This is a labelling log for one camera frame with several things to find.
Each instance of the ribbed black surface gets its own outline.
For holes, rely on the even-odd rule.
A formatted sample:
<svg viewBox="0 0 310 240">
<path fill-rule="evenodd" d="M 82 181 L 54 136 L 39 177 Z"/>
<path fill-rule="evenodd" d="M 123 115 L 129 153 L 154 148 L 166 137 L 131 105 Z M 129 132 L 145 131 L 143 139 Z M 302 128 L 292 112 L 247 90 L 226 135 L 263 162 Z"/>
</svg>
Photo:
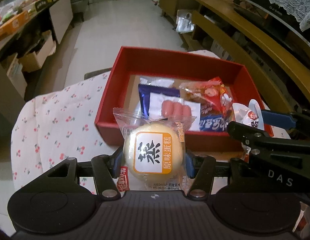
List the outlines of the ribbed black surface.
<svg viewBox="0 0 310 240">
<path fill-rule="evenodd" d="M 18 232 L 13 240 L 293 240 L 290 233 L 254 237 L 221 224 L 204 202 L 192 201 L 181 191 L 128 191 L 117 201 L 104 202 L 95 216 L 79 228 L 60 235 Z"/>
</svg>

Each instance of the open red gift box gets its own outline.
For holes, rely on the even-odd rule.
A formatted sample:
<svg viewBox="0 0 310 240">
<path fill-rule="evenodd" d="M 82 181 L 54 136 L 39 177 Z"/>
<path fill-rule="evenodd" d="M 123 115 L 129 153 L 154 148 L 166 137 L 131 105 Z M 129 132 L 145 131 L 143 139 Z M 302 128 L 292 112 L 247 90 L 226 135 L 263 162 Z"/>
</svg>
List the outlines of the open red gift box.
<svg viewBox="0 0 310 240">
<path fill-rule="evenodd" d="M 122 47 L 111 70 L 95 119 L 95 125 L 108 145 L 120 146 L 124 143 L 113 108 L 125 108 L 129 105 L 131 94 L 128 90 L 132 76 L 189 81 L 207 81 L 219 76 L 225 86 L 230 88 L 235 102 L 248 106 L 249 101 L 255 99 L 261 109 L 264 109 L 254 82 L 243 65 L 178 51 Z M 273 136 L 269 125 L 265 125 L 265 130 Z M 187 131 L 185 143 L 192 151 L 232 152 L 242 149 L 241 143 L 230 138 L 227 132 Z"/>
</svg>

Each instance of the cabinet door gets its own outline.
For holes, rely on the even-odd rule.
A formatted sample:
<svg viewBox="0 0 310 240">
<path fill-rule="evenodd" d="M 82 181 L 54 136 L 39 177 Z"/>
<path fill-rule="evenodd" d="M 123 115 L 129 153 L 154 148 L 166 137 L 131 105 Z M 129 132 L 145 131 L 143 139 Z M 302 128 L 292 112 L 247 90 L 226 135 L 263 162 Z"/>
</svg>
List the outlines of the cabinet door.
<svg viewBox="0 0 310 240">
<path fill-rule="evenodd" d="M 159 7 L 173 19 L 176 18 L 178 0 L 159 0 Z"/>
</svg>

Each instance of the floor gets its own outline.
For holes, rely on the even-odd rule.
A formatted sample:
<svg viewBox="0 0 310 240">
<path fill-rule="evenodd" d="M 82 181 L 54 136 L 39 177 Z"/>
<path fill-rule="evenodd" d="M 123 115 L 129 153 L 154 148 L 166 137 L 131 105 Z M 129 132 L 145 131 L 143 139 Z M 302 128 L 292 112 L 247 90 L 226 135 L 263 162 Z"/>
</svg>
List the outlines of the floor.
<svg viewBox="0 0 310 240">
<path fill-rule="evenodd" d="M 50 68 L 41 80 L 39 94 L 79 82 L 87 72 L 112 67 L 121 46 L 186 51 L 179 35 L 151 0 L 94 1 L 84 15 L 85 22 L 68 31 L 55 57 L 45 62 Z M 66 71 L 66 79 L 59 78 Z M 4 138 L 0 140 L 0 228 L 9 236 L 15 232 L 7 213 L 13 192 L 10 138 Z"/>
</svg>

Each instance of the orange box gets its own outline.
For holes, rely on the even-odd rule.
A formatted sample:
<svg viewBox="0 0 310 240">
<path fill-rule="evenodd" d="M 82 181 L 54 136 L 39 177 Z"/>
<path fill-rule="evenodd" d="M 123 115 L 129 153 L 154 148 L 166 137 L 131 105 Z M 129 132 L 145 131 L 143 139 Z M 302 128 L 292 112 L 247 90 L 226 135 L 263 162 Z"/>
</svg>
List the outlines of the orange box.
<svg viewBox="0 0 310 240">
<path fill-rule="evenodd" d="M 29 18 L 28 12 L 24 11 L 9 19 L 0 27 L 0 41 L 17 31 Z"/>
</svg>

